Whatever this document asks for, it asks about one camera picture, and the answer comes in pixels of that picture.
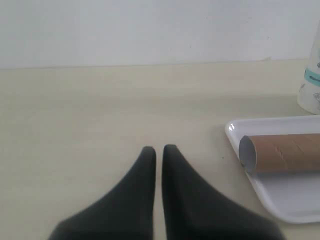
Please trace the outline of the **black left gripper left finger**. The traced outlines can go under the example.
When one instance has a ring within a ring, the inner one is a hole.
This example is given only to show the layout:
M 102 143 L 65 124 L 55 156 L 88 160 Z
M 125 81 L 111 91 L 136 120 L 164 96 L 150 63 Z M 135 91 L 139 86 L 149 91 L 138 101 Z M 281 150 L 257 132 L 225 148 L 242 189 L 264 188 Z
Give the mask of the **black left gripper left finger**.
M 152 240 L 156 152 L 142 148 L 132 168 L 105 196 L 61 221 L 51 240 Z

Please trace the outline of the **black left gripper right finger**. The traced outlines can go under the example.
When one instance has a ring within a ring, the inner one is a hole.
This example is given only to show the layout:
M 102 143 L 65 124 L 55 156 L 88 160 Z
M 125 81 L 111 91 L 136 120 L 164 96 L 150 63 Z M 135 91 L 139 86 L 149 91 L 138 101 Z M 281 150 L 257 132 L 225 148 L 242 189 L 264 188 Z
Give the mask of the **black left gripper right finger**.
M 283 240 L 270 220 L 233 202 L 207 183 L 178 147 L 162 157 L 162 203 L 169 240 Z

